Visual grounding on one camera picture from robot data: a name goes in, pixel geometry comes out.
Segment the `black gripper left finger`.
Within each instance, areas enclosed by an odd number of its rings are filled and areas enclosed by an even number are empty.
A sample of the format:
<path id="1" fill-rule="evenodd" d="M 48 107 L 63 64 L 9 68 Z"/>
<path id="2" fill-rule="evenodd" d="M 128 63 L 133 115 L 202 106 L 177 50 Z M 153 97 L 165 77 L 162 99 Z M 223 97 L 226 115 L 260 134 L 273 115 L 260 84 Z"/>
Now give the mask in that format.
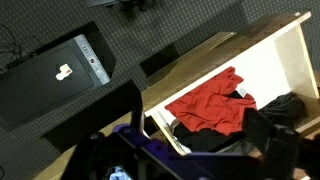
<path id="1" fill-rule="evenodd" d="M 106 136 L 92 133 L 79 142 L 61 180 L 104 180 L 109 170 L 123 169 L 131 180 L 214 180 L 194 156 L 181 156 L 159 140 L 143 134 L 142 97 L 129 81 L 116 98 L 129 106 L 129 122 Z"/>

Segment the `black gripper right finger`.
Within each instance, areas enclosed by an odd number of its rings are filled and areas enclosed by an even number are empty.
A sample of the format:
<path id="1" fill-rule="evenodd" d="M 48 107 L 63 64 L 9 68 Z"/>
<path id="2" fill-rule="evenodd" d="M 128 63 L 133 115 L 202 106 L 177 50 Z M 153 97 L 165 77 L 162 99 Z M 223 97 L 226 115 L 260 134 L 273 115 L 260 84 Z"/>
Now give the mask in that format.
<path id="1" fill-rule="evenodd" d="M 273 124 L 257 110 L 244 110 L 242 129 L 263 155 L 260 180 L 292 180 L 302 169 L 311 180 L 320 180 L 320 139 L 307 139 L 287 126 Z"/>

